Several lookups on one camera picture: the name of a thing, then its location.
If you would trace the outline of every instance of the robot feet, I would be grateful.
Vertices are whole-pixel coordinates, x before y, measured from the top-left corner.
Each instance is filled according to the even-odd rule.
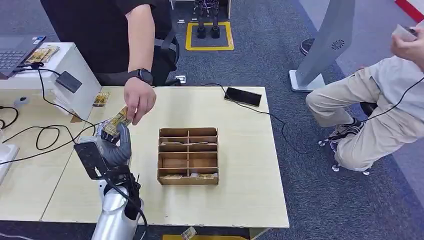
[[[198,28],[197,29],[197,38],[199,39],[204,39],[206,38],[206,28],[202,27],[202,28]]]
[[[210,30],[210,36],[213,39],[219,39],[220,38],[220,27],[219,26],[212,27],[212,29]]]

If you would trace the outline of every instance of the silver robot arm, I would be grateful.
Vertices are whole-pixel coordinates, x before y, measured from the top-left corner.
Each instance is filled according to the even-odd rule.
[[[119,146],[100,136],[81,137],[74,145],[88,176],[99,181],[102,207],[92,240],[132,240],[140,216],[147,229],[144,202],[139,197],[140,184],[128,166],[130,131],[121,123],[117,130],[120,133]]]

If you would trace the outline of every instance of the fan logo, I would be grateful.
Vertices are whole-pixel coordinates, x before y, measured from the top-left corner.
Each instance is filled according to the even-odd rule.
[[[344,40],[339,39],[339,40],[337,40],[337,41],[334,41],[334,42],[331,44],[331,49],[332,49],[332,50],[339,50],[339,49],[343,48],[344,46],[345,46],[345,41],[344,41]]]

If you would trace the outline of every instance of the cardboard compartment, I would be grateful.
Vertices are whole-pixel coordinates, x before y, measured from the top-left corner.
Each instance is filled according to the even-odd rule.
[[[190,136],[188,137],[189,144],[216,144],[218,138],[216,136]]]
[[[216,128],[162,128],[158,144],[157,180],[160,184],[218,184]]]
[[[159,168],[157,170],[159,178],[167,177],[169,179],[178,178],[176,176],[170,176],[170,175],[181,175],[182,177],[187,177],[187,168]]]
[[[159,159],[157,161],[158,169],[181,169],[187,167],[188,156],[186,152],[159,153]]]
[[[218,153],[217,152],[190,152],[188,154],[189,168],[217,168]]]
[[[218,136],[218,131],[213,127],[204,127],[204,128],[189,128],[188,136],[190,137],[216,137]]]
[[[201,167],[201,168],[189,168],[188,169],[188,175],[191,176],[192,174],[217,174],[218,168],[217,167]]]
[[[159,137],[188,137],[188,128],[161,128]]]
[[[187,137],[159,137],[159,145],[181,145],[188,144]]]
[[[159,153],[187,153],[188,145],[182,144],[166,144],[159,145]]]
[[[194,144],[188,146],[188,151],[193,152],[218,152],[218,144]]]

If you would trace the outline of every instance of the khaki trousers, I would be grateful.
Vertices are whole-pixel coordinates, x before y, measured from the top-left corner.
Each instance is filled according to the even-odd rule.
[[[306,97],[306,104],[321,127],[351,123],[352,117],[343,107],[359,102],[377,103],[370,118],[397,103],[387,101],[367,68],[316,89]],[[423,136],[423,121],[394,108],[365,122],[357,135],[350,134],[342,139],[334,157],[342,167],[361,172],[402,145]]]

